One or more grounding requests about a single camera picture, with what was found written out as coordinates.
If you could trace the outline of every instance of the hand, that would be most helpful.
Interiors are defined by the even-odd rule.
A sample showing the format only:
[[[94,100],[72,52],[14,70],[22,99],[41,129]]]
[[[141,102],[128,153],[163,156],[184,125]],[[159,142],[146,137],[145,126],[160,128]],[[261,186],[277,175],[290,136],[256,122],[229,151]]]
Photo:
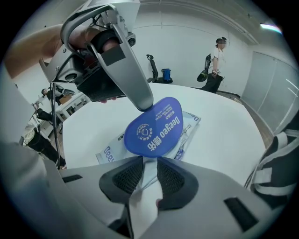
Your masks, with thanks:
[[[69,43],[75,49],[85,48],[85,42],[90,42],[100,31],[95,28],[85,28],[83,26],[78,26],[70,35]],[[103,51],[107,51],[113,47],[118,45],[116,40],[108,40],[103,45]],[[44,54],[49,57],[53,57],[55,53],[62,46],[62,42],[59,36],[54,36],[47,44],[44,46]],[[107,99],[100,100],[101,103],[107,103]]]
[[[214,79],[216,79],[216,76],[217,76],[217,72],[216,72],[215,70],[212,70],[212,77],[213,77]]]

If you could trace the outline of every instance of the black pants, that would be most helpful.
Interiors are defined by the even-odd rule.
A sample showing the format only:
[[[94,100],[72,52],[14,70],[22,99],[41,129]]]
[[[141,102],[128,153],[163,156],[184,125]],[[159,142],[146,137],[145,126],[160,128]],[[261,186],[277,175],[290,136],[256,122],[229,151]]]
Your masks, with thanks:
[[[38,114],[38,116],[37,116],[38,119],[49,121],[49,122],[53,123],[51,114],[49,114],[43,110],[40,110],[40,109],[37,110],[37,114]],[[56,116],[56,125],[59,125],[60,122],[61,122],[60,119]]]
[[[202,87],[201,89],[215,94],[217,92],[222,80],[223,80],[223,77],[221,77],[221,76],[216,76],[216,78],[214,78],[214,77],[212,77],[212,74],[208,74],[207,80],[206,80],[206,85],[204,87]]]
[[[44,154],[48,159],[52,160],[54,163],[57,162],[58,153],[56,149],[51,145],[51,143],[45,139],[41,134],[36,130],[34,131],[33,139],[27,144],[33,150]],[[65,160],[63,157],[60,157],[60,166],[65,165]]]

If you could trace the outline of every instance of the ceiling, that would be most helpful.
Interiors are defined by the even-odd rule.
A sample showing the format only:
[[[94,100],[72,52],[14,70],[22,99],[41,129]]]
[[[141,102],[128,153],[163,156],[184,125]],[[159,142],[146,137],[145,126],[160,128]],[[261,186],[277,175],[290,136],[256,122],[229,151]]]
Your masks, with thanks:
[[[251,44],[262,41],[260,23],[271,19],[250,0],[140,0],[143,5],[162,4],[187,7],[210,14],[243,34]]]
[[[18,38],[44,28],[62,23],[86,0],[49,0],[28,20]],[[262,34],[260,23],[272,23],[259,8],[249,0],[140,0],[143,5],[163,4],[186,7],[226,22],[243,34],[248,43],[258,44]]]

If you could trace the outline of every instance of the deegeo logo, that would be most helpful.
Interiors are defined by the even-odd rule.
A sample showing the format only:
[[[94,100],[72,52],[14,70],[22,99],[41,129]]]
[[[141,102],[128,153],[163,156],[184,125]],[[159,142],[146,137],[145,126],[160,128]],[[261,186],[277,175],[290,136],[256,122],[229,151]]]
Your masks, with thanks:
[[[104,154],[106,156],[106,158],[108,159],[109,162],[113,162],[114,161],[114,157],[112,156],[111,152],[110,152],[110,147],[108,146],[105,150],[104,150]]]
[[[173,127],[179,123],[180,123],[180,121],[179,121],[178,117],[176,116],[169,124],[165,124],[165,128],[163,129],[163,131],[160,132],[160,136],[162,138],[164,138],[165,135],[168,134],[173,129]]]
[[[153,129],[149,124],[142,124],[137,128],[136,135],[140,140],[146,141],[152,137]]]

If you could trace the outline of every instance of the black backpack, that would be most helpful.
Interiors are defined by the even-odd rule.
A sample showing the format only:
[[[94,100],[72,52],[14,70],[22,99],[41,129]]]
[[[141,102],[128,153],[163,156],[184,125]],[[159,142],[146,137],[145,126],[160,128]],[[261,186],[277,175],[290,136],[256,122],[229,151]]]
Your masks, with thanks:
[[[211,64],[211,54],[206,56],[205,69],[199,74],[199,76],[197,77],[197,81],[203,82],[207,79],[210,64]]]

